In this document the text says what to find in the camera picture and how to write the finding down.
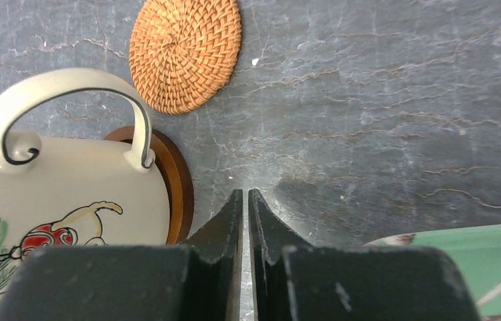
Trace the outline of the light cork coaster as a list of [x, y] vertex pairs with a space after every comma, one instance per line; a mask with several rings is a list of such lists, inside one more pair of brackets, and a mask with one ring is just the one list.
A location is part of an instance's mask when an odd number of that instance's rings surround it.
[[237, 1], [145, 1], [128, 50], [134, 86], [157, 112], [191, 112], [229, 82], [241, 37]]

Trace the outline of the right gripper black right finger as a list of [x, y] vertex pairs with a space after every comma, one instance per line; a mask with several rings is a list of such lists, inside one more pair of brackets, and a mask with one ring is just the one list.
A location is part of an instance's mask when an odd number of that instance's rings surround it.
[[479, 320], [451, 258], [432, 247], [316, 247], [248, 193], [256, 320]]

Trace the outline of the large cream mug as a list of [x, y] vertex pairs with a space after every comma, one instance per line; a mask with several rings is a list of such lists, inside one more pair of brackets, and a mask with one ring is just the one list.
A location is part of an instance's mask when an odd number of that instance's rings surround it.
[[[128, 102], [131, 138], [46, 137], [13, 127], [46, 102], [94, 90]], [[17, 267], [41, 247], [166, 243], [171, 206], [152, 133], [138, 92], [102, 70], [54, 70], [0, 94], [0, 298]]]

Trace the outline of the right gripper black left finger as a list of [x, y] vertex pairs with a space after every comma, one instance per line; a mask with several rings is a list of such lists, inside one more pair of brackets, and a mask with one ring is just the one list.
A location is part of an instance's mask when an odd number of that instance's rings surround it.
[[237, 320], [243, 192], [178, 245], [53, 247], [17, 270], [0, 320]]

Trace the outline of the brown wooden saucer coaster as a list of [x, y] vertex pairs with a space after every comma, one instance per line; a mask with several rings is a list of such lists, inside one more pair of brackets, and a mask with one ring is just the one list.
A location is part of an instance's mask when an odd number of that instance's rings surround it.
[[186, 238], [194, 212], [194, 192], [187, 162], [173, 141], [158, 130], [150, 133], [152, 167], [134, 168], [127, 155], [135, 130], [111, 132], [94, 154], [102, 182], [101, 200], [120, 205], [119, 213], [98, 210], [102, 238], [109, 245], [169, 245]]

